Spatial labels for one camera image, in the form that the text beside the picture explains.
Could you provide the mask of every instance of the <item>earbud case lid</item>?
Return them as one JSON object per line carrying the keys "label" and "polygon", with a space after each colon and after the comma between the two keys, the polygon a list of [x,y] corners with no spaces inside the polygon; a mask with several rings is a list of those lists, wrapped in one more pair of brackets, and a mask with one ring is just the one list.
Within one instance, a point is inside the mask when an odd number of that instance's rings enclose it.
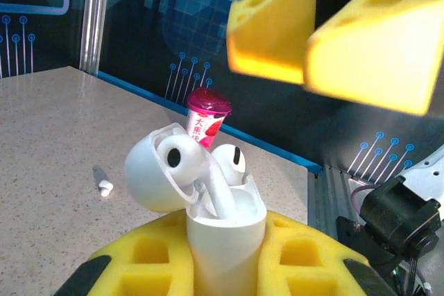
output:
{"label": "earbud case lid", "polygon": [[198,200],[193,183],[179,187],[156,149],[165,138],[187,134],[178,123],[150,133],[139,141],[125,161],[125,181],[131,196],[142,206],[157,213],[187,208]]}

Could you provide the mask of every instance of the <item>white earbud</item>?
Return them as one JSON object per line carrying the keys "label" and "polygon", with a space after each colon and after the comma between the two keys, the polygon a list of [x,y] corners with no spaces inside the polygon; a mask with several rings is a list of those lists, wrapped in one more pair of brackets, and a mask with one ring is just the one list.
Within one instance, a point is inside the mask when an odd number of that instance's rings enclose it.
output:
{"label": "white earbud", "polygon": [[200,180],[205,185],[218,218],[237,216],[230,187],[216,159],[187,134],[162,140],[157,154],[179,187]]}
{"label": "white earbud", "polygon": [[246,171],[245,156],[239,147],[225,144],[213,150],[212,155],[221,166],[229,186],[242,185]]}

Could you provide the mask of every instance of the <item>pink yogurt cup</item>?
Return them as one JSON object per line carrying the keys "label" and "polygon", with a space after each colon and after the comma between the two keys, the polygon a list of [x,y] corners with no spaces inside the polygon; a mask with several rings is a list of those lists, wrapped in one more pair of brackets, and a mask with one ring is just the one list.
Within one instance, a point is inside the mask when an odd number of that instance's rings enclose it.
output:
{"label": "pink yogurt cup", "polygon": [[202,146],[209,148],[223,120],[231,114],[231,104],[222,94],[203,87],[188,95],[187,104],[187,132]]}

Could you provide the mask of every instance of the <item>yellow foam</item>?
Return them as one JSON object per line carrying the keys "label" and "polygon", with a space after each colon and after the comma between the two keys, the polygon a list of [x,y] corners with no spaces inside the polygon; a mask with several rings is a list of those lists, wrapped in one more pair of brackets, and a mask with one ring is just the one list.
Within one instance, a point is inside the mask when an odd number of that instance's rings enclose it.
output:
{"label": "yellow foam", "polygon": [[[91,259],[104,254],[112,260],[89,296],[194,295],[185,211],[128,232]],[[344,259],[368,265],[362,255],[318,230],[269,211],[259,258],[257,296],[364,296],[344,266]]]}
{"label": "yellow foam", "polygon": [[316,0],[237,0],[227,27],[232,71],[302,83]]}
{"label": "yellow foam", "polygon": [[444,0],[352,0],[308,41],[305,88],[423,115],[444,52]]}

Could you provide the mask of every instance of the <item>granite countertop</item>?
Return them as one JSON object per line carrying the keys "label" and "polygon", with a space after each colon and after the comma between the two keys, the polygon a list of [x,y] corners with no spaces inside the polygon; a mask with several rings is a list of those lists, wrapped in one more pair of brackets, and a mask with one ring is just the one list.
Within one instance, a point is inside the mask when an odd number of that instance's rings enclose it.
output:
{"label": "granite countertop", "polygon": [[[185,117],[66,67],[0,80],[0,295],[50,295],[89,255],[159,214],[123,183],[129,150]],[[268,209],[307,222],[307,170],[242,149]],[[93,167],[114,184],[96,189]]]}

